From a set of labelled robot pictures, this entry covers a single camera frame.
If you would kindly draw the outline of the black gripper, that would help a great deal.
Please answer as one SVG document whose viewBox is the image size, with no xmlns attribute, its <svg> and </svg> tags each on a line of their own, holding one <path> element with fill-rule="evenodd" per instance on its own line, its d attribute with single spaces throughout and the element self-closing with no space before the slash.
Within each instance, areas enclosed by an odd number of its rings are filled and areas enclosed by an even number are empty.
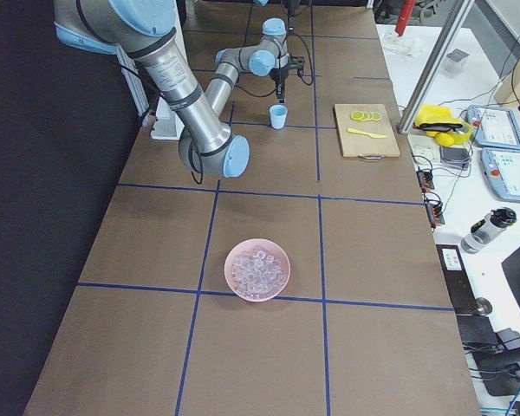
<svg viewBox="0 0 520 416">
<path fill-rule="evenodd" d="M 289 70 L 286 67 L 283 68 L 273 68 L 270 71 L 270 79 L 277 83 L 276 85 L 276 97 L 280 104 L 284 104 L 286 102 L 285 99 L 285 80 L 289 76 Z"/>
<path fill-rule="evenodd" d="M 299 0 L 283 0 L 283 8 L 286 11 L 288 17 L 296 16 L 299 8 L 300 1 Z"/>
</svg>

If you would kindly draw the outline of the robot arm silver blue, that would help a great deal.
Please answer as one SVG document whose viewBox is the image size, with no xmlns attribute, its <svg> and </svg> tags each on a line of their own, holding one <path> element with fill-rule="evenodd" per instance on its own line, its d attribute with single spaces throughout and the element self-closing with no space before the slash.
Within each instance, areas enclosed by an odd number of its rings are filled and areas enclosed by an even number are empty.
<svg viewBox="0 0 520 416">
<path fill-rule="evenodd" d="M 142 64 L 185 126 L 179 157 L 189 170 L 224 178 L 243 174 L 250 158 L 248 140 L 233 134 L 219 115 L 243 72 L 264 77 L 288 63 L 282 19 L 263 23 L 258 44 L 218 52 L 214 76 L 201 88 L 176 43 L 174 1 L 56 1 L 54 11 L 63 44 L 110 55 L 122 48 Z"/>
<path fill-rule="evenodd" d="M 253 0 L 253 3 L 264 7 L 271 3 L 271 0 Z M 297 16 L 300 13 L 300 0 L 277 0 L 276 3 L 282 6 L 287 16 Z"/>
</svg>

